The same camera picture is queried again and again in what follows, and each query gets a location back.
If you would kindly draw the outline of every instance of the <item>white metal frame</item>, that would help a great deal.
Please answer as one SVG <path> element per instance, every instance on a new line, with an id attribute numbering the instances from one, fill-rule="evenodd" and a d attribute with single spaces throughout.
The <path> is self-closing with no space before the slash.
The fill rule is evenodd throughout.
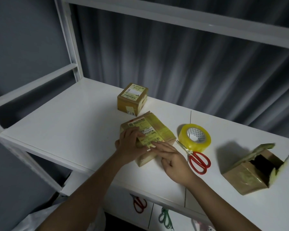
<path id="1" fill-rule="evenodd" d="M 12 92 L 9 92 L 8 94 L 1 96 L 0 106 L 26 94 L 27 92 L 53 80 L 58 76 L 61 76 L 70 70 L 73 70 L 76 81 L 80 81 L 83 78 L 80 57 L 71 19 L 71 11 L 69 6 L 70 3 L 289 48 L 289 29 L 284 27 L 141 0 L 54 1 L 57 7 L 62 32 L 66 42 L 70 64 Z M 0 140 L 0 142 L 27 166 L 29 166 L 34 172 L 36 172 L 51 187 L 53 187 L 56 191 L 61 191 L 62 187 L 30 157 L 25 149 L 19 149 L 19 146 L 16 143 L 13 143 L 13 141 Z"/>

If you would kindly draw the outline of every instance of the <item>hand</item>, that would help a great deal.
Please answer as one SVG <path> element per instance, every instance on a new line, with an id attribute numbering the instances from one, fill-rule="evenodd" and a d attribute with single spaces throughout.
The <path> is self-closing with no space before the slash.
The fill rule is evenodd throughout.
<path id="1" fill-rule="evenodd" d="M 117 150 L 114 156 L 119 157 L 123 165 L 132 162 L 147 152 L 148 148 L 146 146 L 136 147 L 137 137 L 145 137 L 145 134 L 139 132 L 139 127 L 131 127 L 123 131 L 120 134 L 120 139 L 115 142 Z"/>
<path id="2" fill-rule="evenodd" d="M 184 156 L 175 147 L 161 141 L 151 142 L 156 147 L 150 147 L 151 151 L 162 157 L 162 165 L 165 173 L 176 183 L 185 187 L 196 176 L 189 167 Z"/>

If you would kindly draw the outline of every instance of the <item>tape roll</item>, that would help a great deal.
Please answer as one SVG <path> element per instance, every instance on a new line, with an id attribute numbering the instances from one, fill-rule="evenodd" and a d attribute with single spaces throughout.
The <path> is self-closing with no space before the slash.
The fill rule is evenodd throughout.
<path id="1" fill-rule="evenodd" d="M 193 141 L 189 135 L 194 135 L 198 139 Z M 201 126 L 186 124 L 181 129 L 179 141 L 189 150 L 203 152 L 211 144 L 211 136 Z"/>

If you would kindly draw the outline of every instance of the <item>person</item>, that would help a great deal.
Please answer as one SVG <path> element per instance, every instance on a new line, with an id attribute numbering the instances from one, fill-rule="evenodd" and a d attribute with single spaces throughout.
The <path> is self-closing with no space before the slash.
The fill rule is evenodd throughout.
<path id="1" fill-rule="evenodd" d="M 89 224 L 95 221 L 103 197 L 121 167 L 147 152 L 147 147 L 136 147 L 137 137 L 143 136 L 139 128 L 123 131 L 115 142 L 115 153 L 51 213 L 37 230 L 87 230 Z M 260 230 L 193 173 L 185 157 L 175 147 L 164 142 L 152 144 L 155 148 L 150 149 L 162 158 L 165 173 L 192 193 L 217 231 Z"/>

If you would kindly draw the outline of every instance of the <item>red scissors handle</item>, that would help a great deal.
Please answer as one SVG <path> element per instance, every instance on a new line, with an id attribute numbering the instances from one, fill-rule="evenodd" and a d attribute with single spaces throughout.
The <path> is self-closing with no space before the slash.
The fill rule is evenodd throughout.
<path id="1" fill-rule="evenodd" d="M 205 164 L 204 161 L 197 154 L 203 156 L 208 161 L 208 164 Z M 189 158 L 189 164 L 192 166 L 193 170 L 196 173 L 199 173 L 200 175 L 205 174 L 207 169 L 211 166 L 211 161 L 209 160 L 209 158 L 201 152 L 194 151 L 193 154 L 189 155 L 188 158 Z M 197 165 L 199 165 L 201 168 L 203 168 L 203 171 L 200 172 L 199 170 L 197 170 L 195 166 L 193 165 L 192 161 L 195 162 Z"/>
<path id="2" fill-rule="evenodd" d="M 145 205 L 143 205 L 143 203 L 141 202 L 141 200 L 139 199 L 139 197 L 134 198 L 134 208 L 136 210 L 137 213 L 141 214 L 144 212 L 144 209 L 147 207 L 147 201 L 144 199 Z"/>

